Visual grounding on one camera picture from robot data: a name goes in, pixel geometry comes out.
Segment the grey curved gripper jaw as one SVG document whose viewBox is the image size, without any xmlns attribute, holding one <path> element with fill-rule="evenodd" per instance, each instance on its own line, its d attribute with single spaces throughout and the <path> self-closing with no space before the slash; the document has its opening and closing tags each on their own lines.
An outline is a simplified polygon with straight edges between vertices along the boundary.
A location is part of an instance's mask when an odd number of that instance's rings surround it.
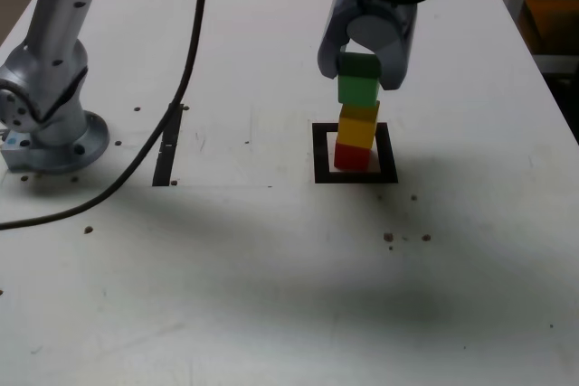
<svg viewBox="0 0 579 386">
<path fill-rule="evenodd" d="M 333 0 L 332 2 L 318 49 L 318 68 L 326 78 L 334 79 L 338 74 L 340 53 L 350 40 L 347 27 L 361 14 L 358 1 Z"/>
<path fill-rule="evenodd" d="M 347 35 L 372 52 L 380 62 L 384 90 L 399 89 L 406 77 L 418 5 L 369 5 L 349 23 Z"/>
</svg>

